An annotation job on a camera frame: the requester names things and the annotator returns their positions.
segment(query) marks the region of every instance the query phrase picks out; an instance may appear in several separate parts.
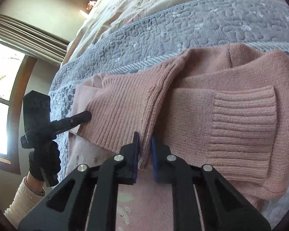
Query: white sleeve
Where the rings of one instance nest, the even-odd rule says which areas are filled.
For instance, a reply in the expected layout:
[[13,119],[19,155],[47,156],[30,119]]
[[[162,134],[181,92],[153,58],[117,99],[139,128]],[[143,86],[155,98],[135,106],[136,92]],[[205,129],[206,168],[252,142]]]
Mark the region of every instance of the white sleeve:
[[31,191],[25,183],[25,178],[17,190],[13,203],[4,212],[5,217],[8,218],[15,228],[18,227],[26,214],[45,196],[45,192],[37,193]]

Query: black glove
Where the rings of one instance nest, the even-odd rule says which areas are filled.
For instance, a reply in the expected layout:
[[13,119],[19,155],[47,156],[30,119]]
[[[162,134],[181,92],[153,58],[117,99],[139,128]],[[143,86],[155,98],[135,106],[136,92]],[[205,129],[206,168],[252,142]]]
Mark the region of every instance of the black glove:
[[58,144],[52,141],[46,145],[49,145],[49,147],[45,147],[48,152],[31,151],[29,153],[30,174],[39,181],[44,181],[40,168],[43,168],[45,173],[49,174],[57,174],[61,170]]

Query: blue quilted bedspread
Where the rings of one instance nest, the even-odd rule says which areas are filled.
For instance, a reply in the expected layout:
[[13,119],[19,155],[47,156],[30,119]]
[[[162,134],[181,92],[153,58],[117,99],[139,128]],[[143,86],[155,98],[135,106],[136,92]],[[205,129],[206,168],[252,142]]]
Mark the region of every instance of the blue quilted bedspread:
[[[289,55],[289,7],[269,0],[198,0],[126,25],[57,72],[49,92],[51,120],[69,115],[76,85],[96,73],[138,72],[187,48],[238,42],[259,51],[280,49]],[[62,181],[68,162],[67,133],[59,135],[57,142]],[[288,208],[289,193],[267,202],[263,215],[275,226]]]

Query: window frame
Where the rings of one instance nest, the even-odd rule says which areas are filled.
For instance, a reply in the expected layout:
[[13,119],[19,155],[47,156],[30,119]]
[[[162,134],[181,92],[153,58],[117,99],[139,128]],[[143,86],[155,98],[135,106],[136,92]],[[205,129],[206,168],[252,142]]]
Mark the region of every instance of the window frame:
[[22,110],[22,98],[25,95],[25,90],[36,61],[36,58],[25,55],[17,72],[9,101],[0,98],[1,103],[8,105],[8,116],[6,121],[7,155],[0,154],[0,169],[18,175],[20,175],[18,132]]

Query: knit fabric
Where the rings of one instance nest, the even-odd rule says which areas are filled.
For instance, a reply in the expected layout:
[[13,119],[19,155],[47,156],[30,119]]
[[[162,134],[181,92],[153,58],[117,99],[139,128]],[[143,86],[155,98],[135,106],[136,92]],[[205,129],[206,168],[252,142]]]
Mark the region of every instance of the knit fabric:
[[79,128],[78,135],[99,147],[119,153],[138,131],[143,148],[140,165],[144,167],[166,91],[183,67],[184,59],[177,57],[146,72],[128,75],[102,73],[77,86],[72,114],[79,109],[93,113],[91,121]]
[[72,132],[100,148],[118,153],[138,131],[141,168],[155,126],[173,154],[212,164],[255,205],[287,189],[289,57],[281,51],[189,49],[136,74],[95,75],[77,86],[72,115],[83,110],[92,119]]
[[30,212],[31,209],[45,196],[43,193],[31,190],[27,183],[26,177],[22,179],[13,203],[5,210],[5,217],[13,224],[15,228],[18,227],[20,221]]

